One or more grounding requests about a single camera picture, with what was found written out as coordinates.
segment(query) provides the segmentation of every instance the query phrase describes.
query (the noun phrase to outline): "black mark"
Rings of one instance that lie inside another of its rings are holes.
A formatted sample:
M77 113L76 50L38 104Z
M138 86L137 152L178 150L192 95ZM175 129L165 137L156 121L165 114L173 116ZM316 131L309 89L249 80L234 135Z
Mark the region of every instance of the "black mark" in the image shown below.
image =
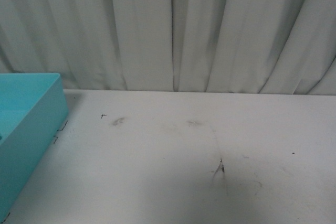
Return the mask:
M11 213L9 212L9 213L7 214L7 216L6 216L6 218L5 218L2 222L0 222L0 224L5 223L5 221L7 220L8 216L9 216L10 214L11 214Z
M67 123L68 123L68 120L65 122L65 124L64 124L64 126L63 126L63 128L62 128L61 130L57 130L57 131L63 131L63 130L64 130L64 128L65 128L65 126L67 125Z
M56 141L58 140L58 137L57 136L54 136L55 137L55 141L54 141L54 144L56 143Z
M222 170L223 173L225 172L222 159L220 159L220 169Z
M124 122L125 119L126 119L126 118L118 118L118 119L116 119L116 120L112 123L112 125L113 125L113 126L117 126L118 124L122 124L122 123Z

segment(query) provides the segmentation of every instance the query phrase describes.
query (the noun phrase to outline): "white curtain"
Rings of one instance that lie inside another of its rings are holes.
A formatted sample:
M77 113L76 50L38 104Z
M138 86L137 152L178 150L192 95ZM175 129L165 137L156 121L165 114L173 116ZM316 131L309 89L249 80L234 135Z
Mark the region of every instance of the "white curtain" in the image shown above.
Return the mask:
M0 0L0 72L65 88L336 94L336 0Z

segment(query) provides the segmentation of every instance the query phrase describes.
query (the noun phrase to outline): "scuff mark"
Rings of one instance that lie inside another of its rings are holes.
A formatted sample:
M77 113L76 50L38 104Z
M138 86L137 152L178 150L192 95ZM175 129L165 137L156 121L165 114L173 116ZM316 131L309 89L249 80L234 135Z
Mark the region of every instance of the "scuff mark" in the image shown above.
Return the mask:
M194 120L188 120L187 121L188 123L188 126L191 127L191 126L201 126L203 125L203 123L199 122L199 121L194 121Z
M119 124L122 124L125 121L126 118L118 118L115 121L113 121L112 125L117 126Z
M288 171L284 166L282 166L281 169L282 169L286 174L288 174L288 175L290 175L290 176L294 176L294 174L291 173L290 171Z
M256 195L260 192L260 190L263 188L263 187L262 187L263 185L262 185L262 183L261 183L260 181L258 181L258 180L250 180L250 181L257 183L258 186L259 186L259 189L254 193L254 196L256 196Z

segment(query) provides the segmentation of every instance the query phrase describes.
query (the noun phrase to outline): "white table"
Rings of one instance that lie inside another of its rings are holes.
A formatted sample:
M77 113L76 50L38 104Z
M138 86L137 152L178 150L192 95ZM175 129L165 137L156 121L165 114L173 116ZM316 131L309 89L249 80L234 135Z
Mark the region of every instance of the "white table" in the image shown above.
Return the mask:
M336 223L336 97L66 97L6 224Z

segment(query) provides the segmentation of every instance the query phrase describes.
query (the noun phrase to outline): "curtain fold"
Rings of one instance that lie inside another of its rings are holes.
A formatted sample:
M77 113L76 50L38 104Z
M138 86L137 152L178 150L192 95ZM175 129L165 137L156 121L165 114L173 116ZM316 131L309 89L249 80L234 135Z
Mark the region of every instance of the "curtain fold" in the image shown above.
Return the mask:
M65 88L336 94L336 0L0 0L0 72Z

